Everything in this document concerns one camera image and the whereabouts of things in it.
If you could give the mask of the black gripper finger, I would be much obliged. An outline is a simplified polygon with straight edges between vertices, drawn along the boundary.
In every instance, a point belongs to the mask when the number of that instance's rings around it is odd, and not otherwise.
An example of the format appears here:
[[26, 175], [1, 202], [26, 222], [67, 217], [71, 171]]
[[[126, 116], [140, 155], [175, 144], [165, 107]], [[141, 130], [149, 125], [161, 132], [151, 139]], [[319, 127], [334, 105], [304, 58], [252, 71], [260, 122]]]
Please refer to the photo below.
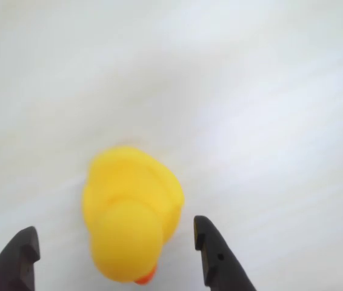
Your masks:
[[20, 230], [0, 253], [0, 290], [35, 290], [34, 263], [40, 259], [36, 228]]
[[255, 291], [220, 231], [206, 216], [193, 220], [195, 249], [200, 251], [204, 285], [216, 291]]

